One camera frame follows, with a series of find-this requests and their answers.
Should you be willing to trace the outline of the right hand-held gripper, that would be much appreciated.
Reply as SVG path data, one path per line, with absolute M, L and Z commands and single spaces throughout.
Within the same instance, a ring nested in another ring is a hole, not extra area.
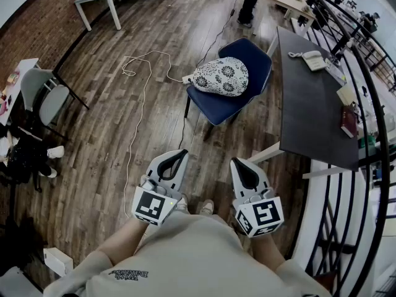
M 241 233 L 256 238 L 272 233 L 284 223 L 279 196 L 269 187 L 263 169 L 243 158 L 233 157 L 230 161 L 235 199 L 235 220 Z

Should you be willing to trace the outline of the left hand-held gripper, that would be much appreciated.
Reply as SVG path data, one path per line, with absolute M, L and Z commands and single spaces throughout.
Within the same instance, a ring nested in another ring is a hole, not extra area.
M 134 193 L 131 213 L 136 219 L 155 226 L 163 224 L 182 198 L 178 191 L 188 161 L 186 149 L 166 152 L 151 161 Z

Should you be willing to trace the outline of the navy blue chair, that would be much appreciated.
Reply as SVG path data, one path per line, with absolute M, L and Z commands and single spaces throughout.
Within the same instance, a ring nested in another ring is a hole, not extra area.
M 227 44 L 219 50 L 218 55 L 220 58 L 231 56 L 242 61 L 247 67 L 249 80 L 247 89 L 238 97 L 201 92 L 192 85 L 187 87 L 184 115 L 188 115 L 190 102 L 194 102 L 210 123 L 204 140 L 210 137 L 215 126 L 229 118 L 234 121 L 240 111 L 264 91 L 272 69 L 271 58 L 247 38 L 239 38 Z

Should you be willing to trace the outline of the patterned black white pillow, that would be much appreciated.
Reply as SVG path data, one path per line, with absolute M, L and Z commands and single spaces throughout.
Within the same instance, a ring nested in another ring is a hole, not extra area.
M 228 56 L 198 67 L 191 81 L 201 92 L 238 97 L 248 87 L 249 73 L 242 61 Z

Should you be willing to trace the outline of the person's left forearm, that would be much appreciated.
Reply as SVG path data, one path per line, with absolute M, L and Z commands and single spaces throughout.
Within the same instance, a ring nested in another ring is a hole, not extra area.
M 134 255 L 148 226 L 148 223 L 132 217 L 99 245 L 97 251 L 104 253 L 116 265 Z

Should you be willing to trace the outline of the person's right forearm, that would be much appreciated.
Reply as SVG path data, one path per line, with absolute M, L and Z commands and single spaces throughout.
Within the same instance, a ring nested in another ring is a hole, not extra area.
M 251 239 L 253 258 L 275 272 L 285 262 L 271 234 Z

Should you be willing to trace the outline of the person's right shoe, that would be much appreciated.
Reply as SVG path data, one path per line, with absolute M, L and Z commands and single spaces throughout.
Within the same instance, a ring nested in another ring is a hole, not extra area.
M 207 199 L 202 203 L 202 207 L 200 208 L 199 215 L 211 216 L 214 211 L 214 203 L 212 200 Z

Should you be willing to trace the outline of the person's beige shirt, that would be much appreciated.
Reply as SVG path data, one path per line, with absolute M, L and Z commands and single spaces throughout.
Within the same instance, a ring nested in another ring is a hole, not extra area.
M 273 272 L 217 216 L 173 212 L 133 256 L 91 252 L 44 297 L 331 297 L 296 262 Z

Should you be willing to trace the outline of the dark grey desk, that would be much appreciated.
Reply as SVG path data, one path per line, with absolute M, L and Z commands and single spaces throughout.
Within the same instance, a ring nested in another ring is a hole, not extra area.
M 311 41 L 277 27 L 271 47 L 279 47 L 282 64 L 283 106 L 280 139 L 252 156 L 258 164 L 283 152 L 294 153 L 330 165 L 329 169 L 306 173 L 305 178 L 358 170 L 358 141 L 341 128 L 340 84 L 324 69 L 313 72 L 301 58 L 289 53 L 329 52 Z

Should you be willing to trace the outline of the dark red book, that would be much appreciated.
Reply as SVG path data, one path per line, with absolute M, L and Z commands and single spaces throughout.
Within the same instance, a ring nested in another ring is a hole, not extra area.
M 354 138 L 357 135 L 356 115 L 350 106 L 342 106 L 340 128 L 349 138 Z

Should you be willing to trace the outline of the beige box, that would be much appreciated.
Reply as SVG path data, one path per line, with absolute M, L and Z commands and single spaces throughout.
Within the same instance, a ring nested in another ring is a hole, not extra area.
M 345 106 L 351 106 L 352 104 L 358 102 L 354 88 L 349 84 L 345 84 L 340 89 L 338 89 L 337 95 Z

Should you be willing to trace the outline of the white box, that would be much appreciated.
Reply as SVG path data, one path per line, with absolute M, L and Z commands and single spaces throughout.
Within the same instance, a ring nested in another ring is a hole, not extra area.
M 44 262 L 54 273 L 63 277 L 74 269 L 74 261 L 56 247 L 43 249 Z

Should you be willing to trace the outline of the black metal railing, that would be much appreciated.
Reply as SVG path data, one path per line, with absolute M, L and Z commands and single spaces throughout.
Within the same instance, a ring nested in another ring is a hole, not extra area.
M 374 291 L 374 264 L 381 244 L 390 189 L 390 153 L 384 110 L 369 69 L 331 0 L 309 0 L 319 13 L 324 38 L 332 37 L 331 54 L 342 48 L 346 79 L 357 99 L 361 140 L 375 125 L 379 147 L 365 144 L 357 169 L 334 161 L 312 161 L 308 191 L 293 256 L 320 280 L 332 297 L 364 297 Z

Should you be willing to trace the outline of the white table with clutter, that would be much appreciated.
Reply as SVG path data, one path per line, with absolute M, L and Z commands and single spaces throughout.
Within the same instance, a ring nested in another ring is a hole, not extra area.
M 39 68 L 38 61 L 38 58 L 21 60 L 15 71 L 17 77 L 16 81 L 7 85 L 4 91 L 0 93 L 0 124 L 3 126 L 9 121 L 11 111 L 19 96 L 22 77 L 31 68 Z

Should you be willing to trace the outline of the beige wooden table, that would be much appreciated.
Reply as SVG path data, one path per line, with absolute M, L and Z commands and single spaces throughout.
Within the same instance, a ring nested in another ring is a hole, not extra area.
M 278 6 L 282 6 L 287 9 L 285 18 L 295 18 L 299 19 L 299 17 L 305 18 L 307 21 L 315 20 L 316 16 L 314 15 L 312 9 L 308 6 L 306 0 L 271 0 Z

